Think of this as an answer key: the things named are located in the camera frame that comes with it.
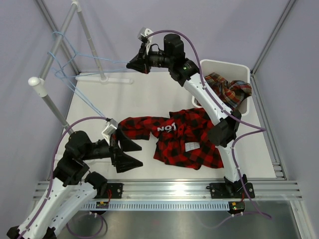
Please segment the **blue hanger with red shirt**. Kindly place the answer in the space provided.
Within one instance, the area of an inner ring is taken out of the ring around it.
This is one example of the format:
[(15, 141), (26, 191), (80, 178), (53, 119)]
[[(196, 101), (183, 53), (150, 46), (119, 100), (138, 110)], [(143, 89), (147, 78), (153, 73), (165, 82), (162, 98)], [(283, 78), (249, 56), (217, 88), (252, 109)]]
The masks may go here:
[(80, 52), (78, 52), (74, 47), (73, 45), (70, 43), (70, 41), (68, 40), (68, 38), (65, 36), (65, 34), (63, 34), (62, 32), (60, 31), (54, 31), (52, 32), (52, 36), (53, 38), (55, 39), (56, 38), (56, 35), (58, 36), (62, 36), (62, 39), (63, 40), (66, 40), (67, 44), (71, 47), (74, 55), (71, 57), (70, 60), (68, 60), (68, 62), (63, 65), (63, 67), (65, 68), (67, 65), (70, 65), (71, 62), (77, 57), (77, 56), (80, 56), (80, 57), (86, 57), (86, 58), (92, 58), (94, 59), (95, 63), (97, 64), (97, 71), (98, 73), (111, 73), (111, 72), (123, 72), (126, 70), (126, 68), (120, 68), (120, 69), (113, 69), (113, 70), (105, 70), (102, 68), (102, 64), (100, 62), (100, 60), (103, 60), (103, 61), (108, 61), (108, 62), (111, 62), (112, 64), (117, 64), (117, 63), (128, 63), (126, 61), (113, 61), (111, 59), (106, 59), (106, 58), (101, 58), (101, 57), (98, 57), (98, 56), (95, 56), (95, 55), (87, 55), (87, 54), (82, 54)]

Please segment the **red black plaid shirt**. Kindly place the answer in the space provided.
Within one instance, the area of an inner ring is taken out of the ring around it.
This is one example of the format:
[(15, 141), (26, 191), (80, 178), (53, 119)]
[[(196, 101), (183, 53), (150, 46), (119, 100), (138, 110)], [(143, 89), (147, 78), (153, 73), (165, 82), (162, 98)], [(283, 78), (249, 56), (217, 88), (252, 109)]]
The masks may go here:
[(154, 159), (166, 165), (192, 168), (223, 168), (216, 146), (208, 139), (214, 127), (203, 108), (170, 112), (164, 117), (129, 117), (119, 123), (124, 134), (133, 140), (157, 138)]

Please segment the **light blue wire hanger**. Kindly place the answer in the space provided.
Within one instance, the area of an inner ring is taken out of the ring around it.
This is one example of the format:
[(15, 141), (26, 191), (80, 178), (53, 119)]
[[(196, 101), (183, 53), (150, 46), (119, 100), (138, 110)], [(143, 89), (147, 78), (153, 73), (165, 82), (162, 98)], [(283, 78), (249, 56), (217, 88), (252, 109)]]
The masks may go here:
[(89, 108), (91, 108), (98, 116), (105, 117), (105, 115), (85, 96), (83, 92), (77, 89), (76, 84), (72, 81), (75, 76), (68, 76), (64, 72), (64, 67), (60, 64), (56, 56), (49, 51), (48, 56), (53, 57), (53, 60), (58, 64), (59, 69), (52, 67), (56, 78), (60, 79), (77, 97), (79, 97)]

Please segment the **brown plaid shirt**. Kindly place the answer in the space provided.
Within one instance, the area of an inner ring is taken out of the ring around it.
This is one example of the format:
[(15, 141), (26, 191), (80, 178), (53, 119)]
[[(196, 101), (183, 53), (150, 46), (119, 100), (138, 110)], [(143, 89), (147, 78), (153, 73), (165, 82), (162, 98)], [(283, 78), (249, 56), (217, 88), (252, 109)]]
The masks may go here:
[(238, 109), (241, 103), (252, 95), (252, 87), (244, 81), (228, 82), (215, 72), (204, 78), (215, 94), (232, 110)]

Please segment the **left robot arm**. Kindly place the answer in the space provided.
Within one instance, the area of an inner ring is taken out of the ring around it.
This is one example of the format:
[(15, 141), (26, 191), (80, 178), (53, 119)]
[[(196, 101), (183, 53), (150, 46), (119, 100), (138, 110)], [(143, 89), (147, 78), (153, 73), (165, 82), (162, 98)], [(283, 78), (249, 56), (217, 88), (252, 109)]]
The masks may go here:
[(46, 192), (27, 219), (10, 228), (6, 235), (10, 239), (56, 238), (85, 203), (112, 193), (108, 180), (96, 171), (90, 172), (86, 161), (109, 158), (116, 172), (123, 173), (143, 166), (127, 154), (141, 150), (120, 128), (109, 131), (97, 142), (92, 142), (84, 131), (73, 132)]

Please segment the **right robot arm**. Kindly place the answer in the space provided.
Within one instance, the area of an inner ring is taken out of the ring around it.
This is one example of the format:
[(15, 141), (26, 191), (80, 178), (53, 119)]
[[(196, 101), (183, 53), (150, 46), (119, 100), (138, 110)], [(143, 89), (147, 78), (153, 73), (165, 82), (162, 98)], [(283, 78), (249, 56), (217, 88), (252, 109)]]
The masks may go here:
[(163, 50), (152, 50), (152, 37), (149, 29), (139, 35), (142, 42), (137, 55), (126, 65), (128, 69), (148, 74), (152, 67), (167, 68), (170, 76), (190, 92), (204, 108), (214, 127), (208, 131), (208, 139), (218, 149), (223, 166), (224, 182), (209, 185), (212, 198), (255, 197), (254, 189), (247, 176), (241, 173), (236, 160), (235, 143), (237, 130), (241, 123), (241, 113), (231, 110), (206, 86), (199, 61), (186, 58), (184, 52), (185, 37), (169, 30), (163, 39)]

